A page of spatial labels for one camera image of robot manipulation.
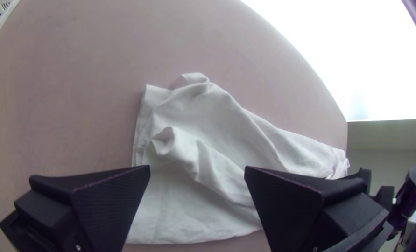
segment round table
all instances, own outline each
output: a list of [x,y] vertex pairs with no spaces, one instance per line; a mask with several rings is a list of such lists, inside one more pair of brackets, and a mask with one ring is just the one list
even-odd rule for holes
[[[346,148],[347,125],[297,50],[238,0],[21,0],[0,31],[0,221],[32,174],[131,165],[145,84],[201,72],[279,128]],[[0,251],[14,251],[0,230]],[[269,251],[263,232],[125,252]]]

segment pink surface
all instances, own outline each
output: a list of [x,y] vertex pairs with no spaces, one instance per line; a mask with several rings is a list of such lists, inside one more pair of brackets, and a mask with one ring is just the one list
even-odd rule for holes
[[[345,149],[332,96],[237,0],[21,0],[0,32],[0,220],[28,177],[127,167],[145,84],[199,71],[276,126]],[[0,231],[0,251],[14,251]],[[129,251],[268,251],[262,232]]]

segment crumpled fabric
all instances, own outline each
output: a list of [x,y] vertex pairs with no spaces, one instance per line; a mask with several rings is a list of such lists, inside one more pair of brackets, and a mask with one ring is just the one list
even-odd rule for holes
[[150,165],[151,178],[127,243],[196,243],[262,229],[247,165],[346,176],[343,150],[273,126],[203,74],[181,75],[170,86],[147,85],[143,95],[132,165]]

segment fabric fold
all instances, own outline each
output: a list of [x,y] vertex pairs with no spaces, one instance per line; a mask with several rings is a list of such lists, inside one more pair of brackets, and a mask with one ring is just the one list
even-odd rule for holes
[[185,74],[170,86],[144,92],[132,165],[149,164],[151,178],[127,243],[195,243],[261,229],[243,178],[247,165],[346,175],[343,150],[275,127],[206,76]]

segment bright window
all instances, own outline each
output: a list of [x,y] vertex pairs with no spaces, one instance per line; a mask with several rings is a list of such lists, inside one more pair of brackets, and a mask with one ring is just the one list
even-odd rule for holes
[[350,120],[416,119],[416,26],[401,0],[242,0],[309,62]]

